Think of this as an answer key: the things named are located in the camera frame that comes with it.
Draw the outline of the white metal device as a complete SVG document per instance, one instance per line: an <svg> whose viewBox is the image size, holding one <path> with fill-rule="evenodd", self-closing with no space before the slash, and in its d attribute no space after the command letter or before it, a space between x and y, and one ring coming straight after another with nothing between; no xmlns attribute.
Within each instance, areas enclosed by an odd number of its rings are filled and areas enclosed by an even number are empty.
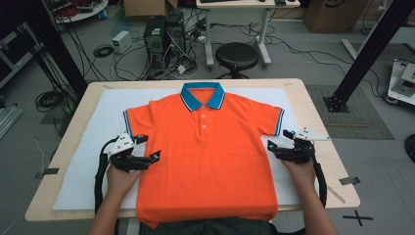
<svg viewBox="0 0 415 235"><path fill-rule="evenodd" d="M388 97L415 106L415 63L393 60Z"/></svg>

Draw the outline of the white desk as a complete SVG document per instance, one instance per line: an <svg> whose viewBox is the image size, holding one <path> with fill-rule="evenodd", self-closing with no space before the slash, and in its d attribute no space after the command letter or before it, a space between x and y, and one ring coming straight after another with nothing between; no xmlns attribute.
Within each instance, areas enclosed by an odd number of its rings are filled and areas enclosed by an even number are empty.
<svg viewBox="0 0 415 235"><path fill-rule="evenodd" d="M262 11L261 30L259 36L254 38L254 43L259 49L259 57L263 61L265 67L271 65L271 59L264 44L265 33L268 27L268 21L273 9L294 9L300 6L300 0L196 0L196 5L199 9L206 11L206 38L205 38L205 52L206 64L209 69L214 66L214 58L211 46L210 26L213 20L211 11L219 9L225 10L245 9L248 13L250 10Z"/></svg>

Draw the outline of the person's right hand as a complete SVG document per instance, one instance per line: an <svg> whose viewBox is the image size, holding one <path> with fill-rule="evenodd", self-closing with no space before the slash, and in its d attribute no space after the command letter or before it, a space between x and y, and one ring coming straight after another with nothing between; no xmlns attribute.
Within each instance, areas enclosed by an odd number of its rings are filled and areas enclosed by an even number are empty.
<svg viewBox="0 0 415 235"><path fill-rule="evenodd" d="M282 164L288 170L299 191L314 189L315 173L312 163L295 164L288 161L282 161Z"/></svg>

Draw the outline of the black tape cross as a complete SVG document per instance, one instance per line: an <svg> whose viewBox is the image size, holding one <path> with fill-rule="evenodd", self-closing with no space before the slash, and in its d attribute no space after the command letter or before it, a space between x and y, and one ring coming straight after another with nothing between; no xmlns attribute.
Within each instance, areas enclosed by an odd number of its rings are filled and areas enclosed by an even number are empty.
<svg viewBox="0 0 415 235"><path fill-rule="evenodd" d="M363 221L364 220L369 220L369 221L373 221L374 220L373 217L360 215L357 210L354 210L353 212L354 212L354 215L344 215L344 219L354 219L354 220L357 221L357 223L360 226L363 225Z"/></svg>

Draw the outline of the black computer tower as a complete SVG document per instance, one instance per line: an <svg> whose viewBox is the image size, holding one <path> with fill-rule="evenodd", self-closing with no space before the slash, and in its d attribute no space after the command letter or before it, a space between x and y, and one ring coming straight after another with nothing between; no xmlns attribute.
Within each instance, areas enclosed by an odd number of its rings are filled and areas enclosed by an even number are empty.
<svg viewBox="0 0 415 235"><path fill-rule="evenodd" d="M149 18L143 38L153 68L166 69L172 58L185 53L184 33L182 13Z"/></svg>

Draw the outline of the small cardboard box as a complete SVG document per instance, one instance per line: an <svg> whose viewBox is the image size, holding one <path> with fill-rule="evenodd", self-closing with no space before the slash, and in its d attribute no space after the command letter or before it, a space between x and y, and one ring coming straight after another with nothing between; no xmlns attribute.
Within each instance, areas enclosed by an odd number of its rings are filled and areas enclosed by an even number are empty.
<svg viewBox="0 0 415 235"><path fill-rule="evenodd" d="M175 9L178 0L123 0L128 17L164 16L171 8Z"/></svg>

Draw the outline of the person's left hand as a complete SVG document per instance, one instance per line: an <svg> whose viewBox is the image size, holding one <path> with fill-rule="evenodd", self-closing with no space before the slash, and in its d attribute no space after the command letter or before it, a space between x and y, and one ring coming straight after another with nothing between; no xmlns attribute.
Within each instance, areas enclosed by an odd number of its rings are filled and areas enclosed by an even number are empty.
<svg viewBox="0 0 415 235"><path fill-rule="evenodd" d="M131 190L141 174L141 170L126 172L111 164L107 171L108 193L123 198Z"/></svg>

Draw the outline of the orange polo shirt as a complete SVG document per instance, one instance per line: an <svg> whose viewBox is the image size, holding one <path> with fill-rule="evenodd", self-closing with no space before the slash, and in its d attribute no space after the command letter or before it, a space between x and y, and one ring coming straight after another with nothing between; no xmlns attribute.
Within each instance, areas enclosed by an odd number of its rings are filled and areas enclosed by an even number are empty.
<svg viewBox="0 0 415 235"><path fill-rule="evenodd" d="M132 136L161 154L141 176L136 210L151 227L221 217L271 219L277 196L262 136L281 130L283 109L191 82L180 93L123 113Z"/></svg>

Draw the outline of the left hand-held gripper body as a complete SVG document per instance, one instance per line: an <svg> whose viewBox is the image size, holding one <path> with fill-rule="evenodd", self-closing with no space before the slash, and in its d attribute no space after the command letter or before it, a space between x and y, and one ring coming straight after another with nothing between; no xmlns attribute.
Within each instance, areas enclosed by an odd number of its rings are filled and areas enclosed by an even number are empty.
<svg viewBox="0 0 415 235"><path fill-rule="evenodd" d="M139 145L134 143L134 138L124 132L117 137L114 145L109 150L110 162L116 168L128 172L130 170L144 170L150 166L149 157L135 157L132 155L134 147Z"/></svg>

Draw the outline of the grey floor mat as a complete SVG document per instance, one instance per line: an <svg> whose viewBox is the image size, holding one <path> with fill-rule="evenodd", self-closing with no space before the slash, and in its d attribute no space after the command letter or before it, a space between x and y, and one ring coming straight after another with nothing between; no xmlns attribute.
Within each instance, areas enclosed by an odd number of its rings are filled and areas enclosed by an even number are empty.
<svg viewBox="0 0 415 235"><path fill-rule="evenodd" d="M360 87L347 101L346 111L338 113L330 112L325 103L325 99L330 98L337 89L336 85L307 85L306 89L332 138L393 140L391 132Z"/></svg>

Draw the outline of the silver metal profile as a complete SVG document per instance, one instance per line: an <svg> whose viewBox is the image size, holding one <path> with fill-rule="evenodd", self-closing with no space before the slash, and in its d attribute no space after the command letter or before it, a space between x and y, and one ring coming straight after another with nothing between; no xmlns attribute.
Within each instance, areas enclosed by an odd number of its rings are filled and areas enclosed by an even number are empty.
<svg viewBox="0 0 415 235"><path fill-rule="evenodd" d="M0 139L5 136L22 114L23 110L18 107L0 109Z"/></svg>

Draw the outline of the thin wooden stick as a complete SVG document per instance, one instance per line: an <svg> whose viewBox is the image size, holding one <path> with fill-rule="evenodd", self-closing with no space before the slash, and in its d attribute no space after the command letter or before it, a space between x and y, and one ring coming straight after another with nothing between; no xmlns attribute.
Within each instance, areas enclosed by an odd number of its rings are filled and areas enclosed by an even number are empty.
<svg viewBox="0 0 415 235"><path fill-rule="evenodd" d="M332 187L327 186L327 190L333 195L335 196L340 202L342 202L343 204L346 203L346 200L340 195L338 194Z"/></svg>

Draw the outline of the white foam mat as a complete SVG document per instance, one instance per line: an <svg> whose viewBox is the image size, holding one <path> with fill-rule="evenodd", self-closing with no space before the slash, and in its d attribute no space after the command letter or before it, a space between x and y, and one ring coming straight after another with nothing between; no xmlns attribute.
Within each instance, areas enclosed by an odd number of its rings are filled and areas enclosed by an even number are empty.
<svg viewBox="0 0 415 235"><path fill-rule="evenodd" d="M54 211L71 212L81 210L94 211L95 175L99 167L102 147L110 139L122 135L126 131L122 112L128 108L147 105L152 100L158 100L171 94L180 93L182 85L176 88L144 88L144 89L107 89L99 97L98 105L93 108L92 117L88 119L85 130L81 130L80 142L67 167L63 185L53 206ZM289 98L288 88L237 88L229 87L224 90L252 100L281 107L285 110L282 119L282 130L294 132L296 137L307 136L308 140L330 140L324 131L309 129L310 125L299 123L300 118L294 114L294 100ZM279 147L293 148L294 141L279 136L262 135L261 140L271 165L279 211L288 207L300 205L295 186L282 166L271 152L266 150L267 140ZM135 212L138 184L128 193L121 208Z"/></svg>

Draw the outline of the small white box device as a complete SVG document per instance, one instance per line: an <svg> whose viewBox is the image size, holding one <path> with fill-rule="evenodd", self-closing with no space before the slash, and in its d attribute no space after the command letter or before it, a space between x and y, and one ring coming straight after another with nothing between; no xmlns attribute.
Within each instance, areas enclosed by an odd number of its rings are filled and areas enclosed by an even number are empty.
<svg viewBox="0 0 415 235"><path fill-rule="evenodd" d="M130 33L126 30L121 31L116 37L113 38L113 44L115 46L115 51L118 54L123 54L132 45Z"/></svg>

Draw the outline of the round white table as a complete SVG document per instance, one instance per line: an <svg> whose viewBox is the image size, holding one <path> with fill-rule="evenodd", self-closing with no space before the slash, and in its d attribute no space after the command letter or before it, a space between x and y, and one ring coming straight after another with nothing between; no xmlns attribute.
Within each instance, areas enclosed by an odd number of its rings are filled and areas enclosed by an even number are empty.
<svg viewBox="0 0 415 235"><path fill-rule="evenodd" d="M109 0L47 0L57 24L69 24L96 17L104 20Z"/></svg>

